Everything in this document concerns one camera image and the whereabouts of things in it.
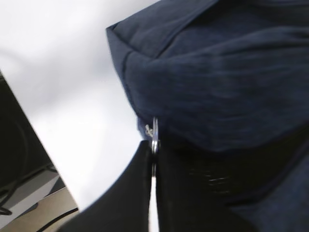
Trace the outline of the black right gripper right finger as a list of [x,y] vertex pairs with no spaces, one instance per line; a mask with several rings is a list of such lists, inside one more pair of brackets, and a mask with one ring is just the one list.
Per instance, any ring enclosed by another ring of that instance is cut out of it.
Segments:
[[155,158],[160,231],[257,231],[231,210],[251,194],[253,168],[246,157],[161,144]]

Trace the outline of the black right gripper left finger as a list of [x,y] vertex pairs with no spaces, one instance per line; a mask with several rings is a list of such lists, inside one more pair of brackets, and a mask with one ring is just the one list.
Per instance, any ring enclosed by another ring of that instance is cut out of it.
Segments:
[[60,232],[147,232],[152,161],[148,141],[140,142],[129,165],[91,206]]

